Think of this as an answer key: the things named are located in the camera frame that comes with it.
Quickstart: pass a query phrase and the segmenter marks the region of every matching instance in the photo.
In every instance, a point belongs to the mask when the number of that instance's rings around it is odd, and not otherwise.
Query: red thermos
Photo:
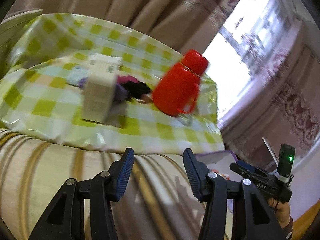
[[[171,116],[189,114],[196,106],[200,77],[208,60],[195,50],[189,50],[162,78],[152,93],[153,103]]]

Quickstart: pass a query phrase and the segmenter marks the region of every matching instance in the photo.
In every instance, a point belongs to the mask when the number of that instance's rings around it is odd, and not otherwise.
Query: human hand
[[[277,205],[277,200],[270,198],[268,204],[270,207],[275,208]],[[277,205],[277,211],[275,213],[276,219],[278,220],[281,228],[285,228],[290,223],[290,205],[288,202],[282,204],[280,201]]]

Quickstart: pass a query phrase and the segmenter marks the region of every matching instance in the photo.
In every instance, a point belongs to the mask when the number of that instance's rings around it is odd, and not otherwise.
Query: beige curtain
[[[9,13],[41,8],[131,27],[185,53],[204,52],[239,0],[17,0]]]

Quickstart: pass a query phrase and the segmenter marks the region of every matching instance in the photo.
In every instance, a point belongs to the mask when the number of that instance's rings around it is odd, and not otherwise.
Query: finger
[[[277,202],[274,198],[270,198],[268,204],[270,207],[276,207]]]
[[[288,202],[285,202],[284,204],[282,204],[281,202],[279,202],[277,209],[280,211],[285,211],[285,210],[290,210],[290,206]]]

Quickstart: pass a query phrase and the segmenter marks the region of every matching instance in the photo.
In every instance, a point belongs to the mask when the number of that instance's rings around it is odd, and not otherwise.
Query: plastic tablecloth
[[[100,53],[122,57],[119,74],[130,74],[154,88],[181,55],[130,28],[92,17],[44,14],[25,26],[6,61],[0,82],[0,118],[11,130],[87,150],[136,154],[182,154],[223,150],[216,126],[216,84],[202,77],[191,124],[136,100],[111,109],[106,123],[81,119],[83,95],[66,84],[76,65]]]

